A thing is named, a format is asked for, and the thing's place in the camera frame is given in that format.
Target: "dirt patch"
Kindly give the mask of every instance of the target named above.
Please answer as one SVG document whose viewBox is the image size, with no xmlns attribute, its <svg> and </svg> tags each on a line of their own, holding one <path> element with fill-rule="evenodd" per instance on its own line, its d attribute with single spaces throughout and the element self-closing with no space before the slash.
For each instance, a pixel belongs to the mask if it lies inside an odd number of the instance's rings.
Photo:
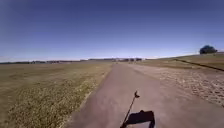
<svg viewBox="0 0 224 128">
<path fill-rule="evenodd" d="M 194 95 L 224 107 L 223 72 L 139 65 L 129 65 L 129 67 L 177 87 L 181 87 Z"/>
</svg>

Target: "green grass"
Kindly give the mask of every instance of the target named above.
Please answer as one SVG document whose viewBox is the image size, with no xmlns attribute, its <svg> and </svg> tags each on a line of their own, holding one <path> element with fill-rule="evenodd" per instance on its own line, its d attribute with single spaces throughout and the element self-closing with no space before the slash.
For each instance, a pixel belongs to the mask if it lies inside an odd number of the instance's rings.
<svg viewBox="0 0 224 128">
<path fill-rule="evenodd" d="M 208 65 L 220 69 L 224 69 L 224 54 L 205 54 L 205 55 L 191 55 L 191 56 L 180 56 L 171 58 L 161 59 L 149 59 L 138 64 L 157 66 L 157 67 L 169 67 L 169 68 L 186 68 L 186 69 L 205 69 L 205 67 L 179 62 L 174 59 L 185 60 L 188 62 Z"/>
<path fill-rule="evenodd" d="M 109 63 L 0 65 L 0 127 L 60 127 Z"/>
</svg>

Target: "dry grass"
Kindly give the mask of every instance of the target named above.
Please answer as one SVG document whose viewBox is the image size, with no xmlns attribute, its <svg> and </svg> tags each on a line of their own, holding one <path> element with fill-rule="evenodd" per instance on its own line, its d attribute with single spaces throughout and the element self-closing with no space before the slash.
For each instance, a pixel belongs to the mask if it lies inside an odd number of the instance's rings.
<svg viewBox="0 0 224 128">
<path fill-rule="evenodd" d="M 0 66 L 0 127 L 55 128 L 108 73 L 108 63 Z"/>
<path fill-rule="evenodd" d="M 191 55 L 191 56 L 180 56 L 172 58 L 161 58 L 161 59 L 149 59 L 138 64 L 156 66 L 156 67 L 169 67 L 169 68 L 185 68 L 185 69 L 204 69 L 205 67 L 192 65 L 174 59 L 185 60 L 188 62 L 208 65 L 220 69 L 224 69 L 224 54 L 206 54 L 206 55 Z"/>
</svg>

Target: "grass field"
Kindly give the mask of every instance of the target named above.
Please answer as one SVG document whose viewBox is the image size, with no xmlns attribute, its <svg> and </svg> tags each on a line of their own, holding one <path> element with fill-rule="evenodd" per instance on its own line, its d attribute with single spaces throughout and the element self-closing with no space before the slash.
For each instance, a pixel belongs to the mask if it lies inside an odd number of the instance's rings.
<svg viewBox="0 0 224 128">
<path fill-rule="evenodd" d="M 148 66 L 158 66 L 158 67 L 170 67 L 170 68 L 186 68 L 186 69 L 203 69 L 205 67 L 192 65 L 175 59 L 185 60 L 188 62 L 208 65 L 220 69 L 224 69 L 224 54 L 205 54 L 205 55 L 191 55 L 191 56 L 180 56 L 172 58 L 161 58 L 161 59 L 149 59 L 142 62 L 137 62 L 138 64 L 148 65 Z"/>
<path fill-rule="evenodd" d="M 109 63 L 0 65 L 0 127 L 61 127 Z"/>
</svg>

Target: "brown grass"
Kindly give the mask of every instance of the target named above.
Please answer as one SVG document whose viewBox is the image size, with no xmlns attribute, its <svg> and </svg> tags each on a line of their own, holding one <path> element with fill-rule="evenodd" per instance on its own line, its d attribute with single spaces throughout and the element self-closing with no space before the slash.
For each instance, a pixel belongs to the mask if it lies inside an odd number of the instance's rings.
<svg viewBox="0 0 224 128">
<path fill-rule="evenodd" d="M 0 127 L 55 128 L 108 73 L 108 63 L 0 66 Z"/>
</svg>

